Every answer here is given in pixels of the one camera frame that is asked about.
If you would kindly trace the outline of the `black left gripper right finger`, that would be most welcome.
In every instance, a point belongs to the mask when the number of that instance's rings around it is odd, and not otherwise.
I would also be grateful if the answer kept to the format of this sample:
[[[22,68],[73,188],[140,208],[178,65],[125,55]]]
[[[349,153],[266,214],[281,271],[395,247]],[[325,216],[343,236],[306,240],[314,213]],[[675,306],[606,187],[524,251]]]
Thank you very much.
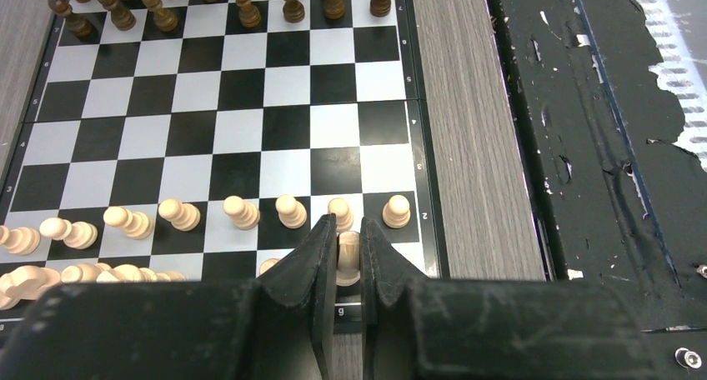
[[[367,379],[655,379],[624,302],[584,282],[427,277],[360,226]]]

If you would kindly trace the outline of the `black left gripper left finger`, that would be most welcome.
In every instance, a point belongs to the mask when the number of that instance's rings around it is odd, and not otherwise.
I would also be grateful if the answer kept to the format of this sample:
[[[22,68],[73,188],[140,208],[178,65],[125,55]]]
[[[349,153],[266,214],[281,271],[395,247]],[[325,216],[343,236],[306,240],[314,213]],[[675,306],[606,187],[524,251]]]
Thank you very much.
[[[202,282],[74,283],[13,330],[4,379],[327,379],[336,220],[264,274]]]

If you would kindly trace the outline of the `light chess piece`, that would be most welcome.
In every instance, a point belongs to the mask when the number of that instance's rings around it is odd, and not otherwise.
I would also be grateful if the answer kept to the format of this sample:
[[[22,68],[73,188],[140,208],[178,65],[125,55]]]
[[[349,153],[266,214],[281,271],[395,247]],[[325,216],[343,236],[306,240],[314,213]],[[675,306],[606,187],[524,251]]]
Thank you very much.
[[[355,231],[338,235],[338,266],[336,284],[340,287],[354,285],[360,279],[360,235]]]

